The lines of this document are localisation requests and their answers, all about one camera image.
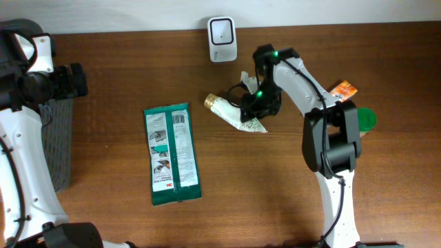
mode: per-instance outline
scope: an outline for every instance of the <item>barcode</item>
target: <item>barcode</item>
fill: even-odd
[[[173,116],[173,124],[185,123],[185,117],[183,114],[177,114]]]

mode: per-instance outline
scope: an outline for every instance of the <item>green round cap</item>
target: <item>green round cap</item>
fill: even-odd
[[[369,132],[377,124],[377,116],[375,113],[367,108],[361,107],[358,109],[358,127],[361,132]]]

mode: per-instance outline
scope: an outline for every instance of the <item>table surface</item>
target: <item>table surface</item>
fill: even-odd
[[[377,126],[362,138],[353,185],[363,242],[441,242],[441,23],[238,29],[238,58],[212,63],[206,30],[56,35],[57,65],[79,62],[90,93],[75,100],[72,222],[140,247],[263,247],[314,241],[323,228],[317,179],[302,152],[303,119],[284,96],[267,134],[239,132],[205,109],[257,46],[294,47],[324,88],[348,80]],[[188,102],[203,197],[153,207],[143,110]]]

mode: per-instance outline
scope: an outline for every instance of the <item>white label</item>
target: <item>white label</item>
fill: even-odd
[[[145,117],[152,158],[152,189],[158,192],[173,189],[172,161],[168,143],[165,113],[149,114]]]
[[[192,135],[187,110],[172,112],[174,142],[178,157],[179,180],[182,187],[198,184],[196,161],[194,160]]]

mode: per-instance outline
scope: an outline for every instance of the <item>gold cap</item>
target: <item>gold cap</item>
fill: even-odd
[[[208,94],[207,98],[205,99],[204,106],[210,110],[216,98],[218,97],[215,94]]]

